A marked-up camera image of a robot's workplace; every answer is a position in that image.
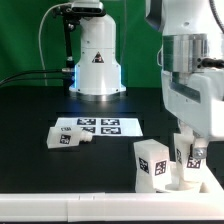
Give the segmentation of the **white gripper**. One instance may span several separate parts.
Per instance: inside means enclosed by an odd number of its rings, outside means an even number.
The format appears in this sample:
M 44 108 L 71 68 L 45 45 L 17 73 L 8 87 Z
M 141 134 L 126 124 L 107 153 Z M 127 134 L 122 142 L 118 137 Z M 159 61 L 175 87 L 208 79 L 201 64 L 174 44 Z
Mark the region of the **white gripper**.
M 180 133 L 202 136 L 194 137 L 191 156 L 205 159 L 206 139 L 224 139 L 224 71 L 193 73 L 186 85 L 172 82 L 171 72 L 162 71 L 161 78 L 165 108 L 179 119 Z

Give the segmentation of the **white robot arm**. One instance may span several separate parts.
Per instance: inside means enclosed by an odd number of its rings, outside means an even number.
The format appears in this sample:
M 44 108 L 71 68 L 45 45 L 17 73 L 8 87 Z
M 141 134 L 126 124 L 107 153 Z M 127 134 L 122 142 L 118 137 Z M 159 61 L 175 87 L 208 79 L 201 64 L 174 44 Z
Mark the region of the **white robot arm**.
M 81 58 L 70 91 L 85 97 L 125 90 L 115 59 L 116 25 L 100 0 L 70 0 L 81 17 Z M 162 33 L 157 54 L 165 108 L 194 133 L 193 156 L 224 141 L 224 0 L 145 0 Z

